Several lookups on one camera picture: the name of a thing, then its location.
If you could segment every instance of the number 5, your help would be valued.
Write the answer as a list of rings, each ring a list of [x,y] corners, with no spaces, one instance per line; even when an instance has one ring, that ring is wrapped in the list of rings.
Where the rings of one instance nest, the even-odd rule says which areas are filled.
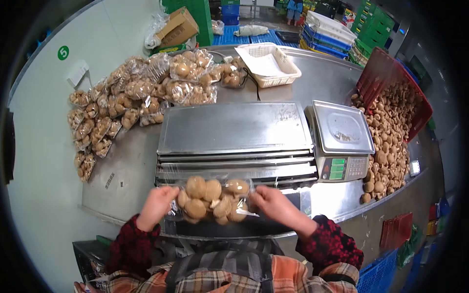
[[[62,54],[62,57],[65,58],[67,56],[67,51],[64,50],[64,48],[60,49],[60,54]]]

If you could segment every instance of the person in blue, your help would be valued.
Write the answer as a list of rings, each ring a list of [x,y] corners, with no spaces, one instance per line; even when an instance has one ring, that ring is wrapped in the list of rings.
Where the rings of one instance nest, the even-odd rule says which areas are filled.
[[[287,24],[290,24],[292,19],[295,21],[294,25],[300,20],[300,14],[303,11],[303,0],[290,0],[287,6]]]

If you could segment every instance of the green digital display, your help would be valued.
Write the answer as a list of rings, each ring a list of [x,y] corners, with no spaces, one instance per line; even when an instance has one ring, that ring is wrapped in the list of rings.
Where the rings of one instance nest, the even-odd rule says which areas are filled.
[[[331,172],[343,172],[344,166],[331,166]]]
[[[332,165],[344,166],[345,159],[332,159]]]
[[[329,175],[329,179],[330,180],[338,180],[338,179],[342,179],[342,172],[339,173],[339,172],[333,172]]]

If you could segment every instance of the red patterned sleeve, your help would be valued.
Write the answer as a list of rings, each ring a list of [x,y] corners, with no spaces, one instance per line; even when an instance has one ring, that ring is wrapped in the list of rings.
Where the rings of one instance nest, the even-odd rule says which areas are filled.
[[[151,248],[154,247],[161,227],[156,225],[153,231],[144,232],[137,228],[138,216],[139,214],[136,214],[125,223],[119,235],[111,243],[110,256],[105,267],[106,274],[124,270],[143,278],[150,277],[147,269],[151,267]]]
[[[363,251],[356,248],[355,240],[342,233],[341,228],[326,216],[315,216],[313,220],[318,224],[316,231],[307,241],[298,238],[296,243],[296,251],[312,263],[313,275],[317,276],[334,263],[348,263],[360,270]]]

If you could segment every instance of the green number sign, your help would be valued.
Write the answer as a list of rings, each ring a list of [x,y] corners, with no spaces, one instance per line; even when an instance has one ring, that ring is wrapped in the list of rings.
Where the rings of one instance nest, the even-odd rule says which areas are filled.
[[[57,57],[59,57],[59,60],[65,60],[68,57],[68,47],[60,47],[59,51],[57,52]]]

